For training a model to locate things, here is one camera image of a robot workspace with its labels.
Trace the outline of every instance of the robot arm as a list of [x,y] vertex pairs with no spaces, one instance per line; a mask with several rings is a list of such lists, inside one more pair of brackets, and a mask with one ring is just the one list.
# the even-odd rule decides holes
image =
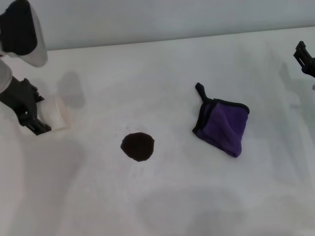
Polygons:
[[[35,67],[47,62],[47,50],[38,17],[27,0],[16,0],[0,15],[0,55],[20,57]],[[27,79],[18,81],[0,60],[0,101],[10,107],[22,126],[39,135],[51,127],[37,118],[36,103],[44,100]]]

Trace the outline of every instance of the brown spot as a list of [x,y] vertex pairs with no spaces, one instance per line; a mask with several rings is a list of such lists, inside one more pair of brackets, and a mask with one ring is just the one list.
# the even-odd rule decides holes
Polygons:
[[154,139],[144,133],[127,135],[120,146],[124,153],[135,161],[146,161],[154,150]]

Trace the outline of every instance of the purple towel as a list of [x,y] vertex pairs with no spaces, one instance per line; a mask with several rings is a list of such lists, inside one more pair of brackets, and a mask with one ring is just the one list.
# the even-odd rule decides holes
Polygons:
[[203,101],[194,134],[232,157],[242,152],[242,136],[250,110],[241,103],[210,99],[204,86],[196,84]]

